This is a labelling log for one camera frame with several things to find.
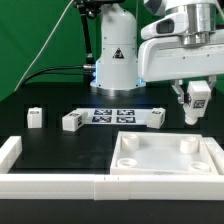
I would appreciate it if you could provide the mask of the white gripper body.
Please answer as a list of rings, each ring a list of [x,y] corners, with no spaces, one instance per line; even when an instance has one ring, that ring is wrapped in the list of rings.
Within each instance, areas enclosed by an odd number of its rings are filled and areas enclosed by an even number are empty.
[[[213,34],[203,46],[184,47],[178,36],[143,42],[138,75],[145,82],[224,74],[224,34]]]

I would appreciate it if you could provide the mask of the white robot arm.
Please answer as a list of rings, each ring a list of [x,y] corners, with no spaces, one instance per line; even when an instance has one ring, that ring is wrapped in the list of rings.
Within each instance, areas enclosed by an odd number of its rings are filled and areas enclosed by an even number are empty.
[[[101,7],[101,56],[91,87],[108,95],[127,94],[149,82],[173,82],[184,101],[183,79],[210,90],[224,74],[224,28],[216,27],[218,0],[143,0],[160,17],[142,30],[117,4]]]

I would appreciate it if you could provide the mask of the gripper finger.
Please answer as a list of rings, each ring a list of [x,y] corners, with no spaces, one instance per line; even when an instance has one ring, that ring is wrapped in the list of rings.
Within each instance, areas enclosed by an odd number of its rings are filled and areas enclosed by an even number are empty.
[[[210,87],[210,89],[213,89],[216,85],[217,82],[217,76],[216,75],[211,75],[208,77],[207,83]]]
[[[182,89],[182,84],[183,84],[183,82],[181,80],[172,80],[171,81],[171,86],[172,86],[173,90],[175,91],[175,93],[177,94],[177,101],[179,104],[184,103],[185,93]]]

